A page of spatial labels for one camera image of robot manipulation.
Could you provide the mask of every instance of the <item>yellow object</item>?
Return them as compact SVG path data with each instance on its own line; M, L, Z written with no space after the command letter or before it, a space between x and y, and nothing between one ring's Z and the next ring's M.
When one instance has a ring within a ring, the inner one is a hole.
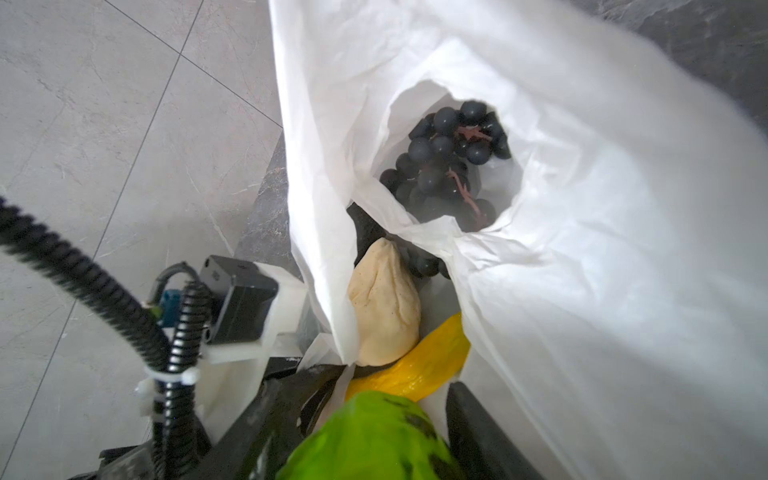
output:
M395 365L350 382L346 399L364 390L378 390L418 402L461 370L468 354L469 340L464 336L459 312L427 335Z

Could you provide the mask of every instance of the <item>dough-like object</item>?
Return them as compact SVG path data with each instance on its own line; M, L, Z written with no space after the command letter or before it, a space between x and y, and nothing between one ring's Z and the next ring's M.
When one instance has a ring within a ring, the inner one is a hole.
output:
M347 296L357 315L360 366L381 366L419 341L422 304L395 245L379 238L357 264Z

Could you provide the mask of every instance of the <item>white zip tie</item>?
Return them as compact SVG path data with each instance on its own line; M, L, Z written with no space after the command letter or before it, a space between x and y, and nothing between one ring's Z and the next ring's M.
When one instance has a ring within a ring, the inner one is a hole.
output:
M155 372L148 366L144 367L144 371L152 379L159 380L165 383L181 383L181 385L194 385L197 380L200 379L200 369L196 366L184 370L182 373L168 373L168 372Z

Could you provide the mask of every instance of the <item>gray floor tile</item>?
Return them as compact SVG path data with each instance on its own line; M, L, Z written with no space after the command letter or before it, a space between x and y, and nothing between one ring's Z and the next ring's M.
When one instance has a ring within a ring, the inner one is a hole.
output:
M206 0L182 53L282 124L267 0Z
M280 128L184 60L174 72L96 254L143 299L166 265L199 267L237 245ZM67 478L100 449L140 442L132 389L141 363L82 306L75 307L6 478ZM45 453L41 461L39 456Z
M109 0L159 39L180 51L200 0Z
M177 54L101 0L0 2L0 194L96 250ZM72 301L0 258L0 467Z

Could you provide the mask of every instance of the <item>white plastic bag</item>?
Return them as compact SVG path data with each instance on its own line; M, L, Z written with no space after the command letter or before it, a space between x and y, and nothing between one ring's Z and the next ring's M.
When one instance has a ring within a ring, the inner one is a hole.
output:
M765 476L768 147L726 98L555 0L270 7L294 254L345 362L353 200L446 261L462 379L542 471L513 410L574 478ZM470 98L517 161L478 171L501 213L415 225L376 178Z

